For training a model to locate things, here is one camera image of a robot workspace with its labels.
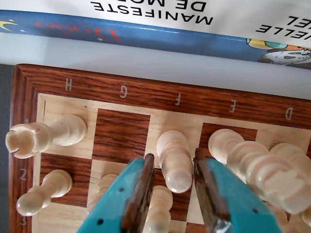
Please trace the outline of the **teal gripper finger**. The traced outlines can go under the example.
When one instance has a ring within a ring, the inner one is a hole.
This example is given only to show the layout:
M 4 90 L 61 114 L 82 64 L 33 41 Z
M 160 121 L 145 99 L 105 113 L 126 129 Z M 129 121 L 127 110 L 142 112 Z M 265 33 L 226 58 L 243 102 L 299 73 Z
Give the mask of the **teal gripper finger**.
M 197 148 L 193 159 L 194 184 L 205 232 L 279 233 L 281 228 L 269 208 L 230 169 L 209 151 Z
M 132 160 L 97 202 L 77 232 L 141 233 L 154 187 L 154 155 Z

